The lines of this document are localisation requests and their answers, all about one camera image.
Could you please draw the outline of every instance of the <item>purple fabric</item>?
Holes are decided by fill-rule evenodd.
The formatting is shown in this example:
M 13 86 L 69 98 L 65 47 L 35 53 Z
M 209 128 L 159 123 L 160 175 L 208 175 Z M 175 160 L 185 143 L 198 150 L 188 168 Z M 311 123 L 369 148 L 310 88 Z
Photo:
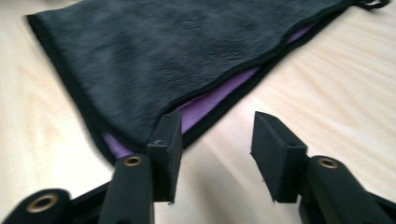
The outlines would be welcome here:
M 315 25 L 315 24 L 310 24 L 310 25 L 305 26 L 305 28 L 302 28 L 302 29 L 296 31 L 294 34 L 292 34 L 292 35 L 289 37 L 288 44 L 291 43 L 291 42 L 293 42 L 294 40 L 300 38 L 301 36 L 303 36 L 303 35 L 304 35 L 306 32 L 308 32 L 314 25 Z
M 295 32 L 290 36 L 288 44 L 303 36 L 313 26 L 314 24 L 311 24 Z M 188 131 L 213 108 L 215 108 L 215 106 L 218 105 L 225 97 L 227 97 L 228 94 L 250 79 L 259 69 L 260 67 L 252 68 L 234 77 L 231 77 L 212 92 L 199 96 L 183 105 L 180 105 L 176 111 L 182 112 L 182 133 Z M 113 153 L 116 159 L 133 154 L 131 150 L 121 144 L 110 133 L 104 133 L 103 138 L 105 139 L 110 151 Z
M 116 157 L 116 159 L 134 154 L 131 150 L 129 150 L 123 144 L 121 144 L 119 142 L 119 140 L 117 140 L 110 133 L 104 133 L 102 136 L 103 136 L 103 139 L 105 139 L 108 147 L 110 148 L 111 153 L 113 153 L 113 155 L 114 155 L 114 157 Z
M 184 105 L 179 106 L 176 111 L 182 112 L 181 132 L 185 133 L 195 125 L 200 119 L 206 116 L 221 100 L 235 90 L 238 86 L 253 76 L 259 68 L 249 69 L 234 77 L 231 77 L 217 89 L 203 96 L 193 99 Z

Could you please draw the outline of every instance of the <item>metal grommet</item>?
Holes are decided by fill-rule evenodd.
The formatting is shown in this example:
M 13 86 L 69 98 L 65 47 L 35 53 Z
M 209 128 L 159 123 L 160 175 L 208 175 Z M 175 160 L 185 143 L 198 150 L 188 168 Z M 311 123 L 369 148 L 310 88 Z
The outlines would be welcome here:
M 58 202 L 58 200 L 58 195 L 54 193 L 45 194 L 29 203 L 26 210 L 30 213 L 39 213 L 51 208 Z
M 126 166 L 136 166 L 136 165 L 140 164 L 142 161 L 143 161 L 142 158 L 136 157 L 136 156 L 132 156 L 132 157 L 126 158 L 124 160 L 124 165 L 126 165 Z
M 330 168 L 330 169 L 338 168 L 338 163 L 331 159 L 320 158 L 318 159 L 318 163 L 326 168 Z

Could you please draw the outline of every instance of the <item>table surface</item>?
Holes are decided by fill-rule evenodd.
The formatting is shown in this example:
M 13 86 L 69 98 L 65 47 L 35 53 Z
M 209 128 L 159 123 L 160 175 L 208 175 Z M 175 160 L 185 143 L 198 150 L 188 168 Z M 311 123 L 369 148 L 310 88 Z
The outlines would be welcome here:
M 73 3 L 0 2 L 0 220 L 38 190 L 74 198 L 111 177 L 23 17 Z M 352 7 L 286 57 L 184 153 L 176 203 L 156 203 L 157 223 L 301 223 L 296 204 L 272 202 L 249 155 L 255 111 L 396 202 L 395 12 Z

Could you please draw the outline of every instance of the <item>light wood surface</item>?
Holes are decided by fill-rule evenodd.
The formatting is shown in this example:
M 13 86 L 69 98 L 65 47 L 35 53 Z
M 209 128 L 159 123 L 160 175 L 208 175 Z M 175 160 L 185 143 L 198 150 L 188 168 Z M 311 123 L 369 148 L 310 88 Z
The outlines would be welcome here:
M 76 197 L 111 177 L 23 18 L 75 2 L 0 1 L 0 220 L 38 190 Z M 183 155 L 176 203 L 156 203 L 157 223 L 301 223 L 296 204 L 272 203 L 249 155 L 255 111 L 396 202 L 395 12 L 352 7 L 283 60 Z

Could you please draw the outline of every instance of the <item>gray microfiber towel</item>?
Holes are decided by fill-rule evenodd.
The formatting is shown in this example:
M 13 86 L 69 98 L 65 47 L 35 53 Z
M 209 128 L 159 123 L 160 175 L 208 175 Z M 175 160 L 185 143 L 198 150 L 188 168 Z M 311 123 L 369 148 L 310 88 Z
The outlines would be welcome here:
M 370 0 L 84 0 L 28 16 L 37 39 L 114 163 L 161 116 L 183 114 L 184 147 L 288 52 Z

